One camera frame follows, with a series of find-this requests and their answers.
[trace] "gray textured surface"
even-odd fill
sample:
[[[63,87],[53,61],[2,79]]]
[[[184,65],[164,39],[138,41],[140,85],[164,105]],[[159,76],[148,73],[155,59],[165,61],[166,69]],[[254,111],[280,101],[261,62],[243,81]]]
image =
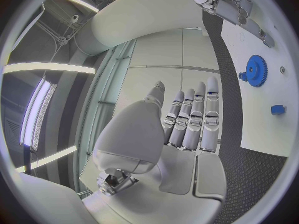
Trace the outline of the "gray textured surface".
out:
[[[223,90],[223,129],[219,157],[227,179],[227,197],[216,224],[230,224],[246,213],[267,192],[286,158],[241,148],[242,100],[229,51],[221,37],[223,20],[203,13],[217,57]]]

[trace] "white wall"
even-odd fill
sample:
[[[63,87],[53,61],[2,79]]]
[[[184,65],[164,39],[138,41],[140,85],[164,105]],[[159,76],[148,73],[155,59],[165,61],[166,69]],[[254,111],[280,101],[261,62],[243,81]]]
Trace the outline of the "white wall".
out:
[[[176,29],[139,37],[114,115],[131,103],[143,99],[155,82],[161,80],[165,85],[163,119],[168,113],[176,93],[180,90],[181,82],[180,68],[165,68],[163,66],[182,66],[182,64],[219,70],[211,41],[208,36],[203,36],[200,30]],[[210,76],[215,76],[219,82],[220,120],[222,121],[220,74],[184,69],[182,90],[186,92],[190,88],[196,89],[199,81],[206,83]],[[222,122],[219,129],[218,138],[221,138]]]

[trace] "gear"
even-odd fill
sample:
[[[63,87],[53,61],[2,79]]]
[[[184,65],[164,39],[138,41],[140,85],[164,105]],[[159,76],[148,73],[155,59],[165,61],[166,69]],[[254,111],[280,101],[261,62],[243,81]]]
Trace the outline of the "gear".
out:
[[[262,86],[268,75],[268,68],[263,57],[253,55],[247,62],[246,77],[248,83],[254,87]]]

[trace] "ceiling light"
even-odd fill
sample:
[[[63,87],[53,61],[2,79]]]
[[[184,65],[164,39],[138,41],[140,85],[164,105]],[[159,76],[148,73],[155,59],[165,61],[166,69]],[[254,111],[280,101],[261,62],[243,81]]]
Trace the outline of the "ceiling light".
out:
[[[62,150],[62,151],[60,151],[58,153],[55,153],[55,154],[53,154],[53,155],[51,155],[49,157],[40,159],[40,160],[38,160],[36,162],[31,163],[31,169],[38,168],[38,167],[40,167],[42,165],[45,165],[45,164],[47,164],[49,162],[57,160],[58,158],[61,158],[61,157],[65,156],[65,155],[68,155],[68,154],[70,154],[70,153],[72,153],[72,152],[74,152],[76,150],[77,150],[76,146],[71,146],[71,147],[69,147],[67,149],[64,149],[64,150]],[[22,172],[22,173],[25,172],[25,166],[16,168],[16,171],[17,172]]]
[[[75,2],[77,4],[80,4],[80,5],[84,6],[84,7],[87,7],[87,8],[89,8],[90,10],[92,10],[94,12],[99,12],[99,10],[97,8],[95,8],[94,6],[89,5],[88,3],[84,2],[84,1],[81,1],[81,0],[69,0],[69,1]]]
[[[75,71],[82,73],[95,74],[95,69],[84,66],[74,66],[69,64],[49,63],[49,62],[27,62],[15,63],[3,67],[3,74],[15,71],[25,70],[58,70],[58,71]]]
[[[57,85],[42,78],[37,85],[26,110],[20,137],[20,144],[37,151],[42,121]]]

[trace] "blue plastic part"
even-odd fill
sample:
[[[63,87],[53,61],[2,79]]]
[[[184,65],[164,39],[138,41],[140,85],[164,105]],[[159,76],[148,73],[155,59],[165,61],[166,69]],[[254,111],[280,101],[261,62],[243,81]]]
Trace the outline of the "blue plastic part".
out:
[[[254,87],[262,86],[268,75],[268,68],[263,57],[253,55],[247,62],[246,77],[248,83]]]
[[[240,72],[239,79],[241,79],[242,81],[247,81],[246,72]]]
[[[278,115],[278,114],[282,114],[285,112],[286,112],[286,109],[282,105],[276,105],[276,106],[271,107],[271,114],[273,114],[273,115]]]

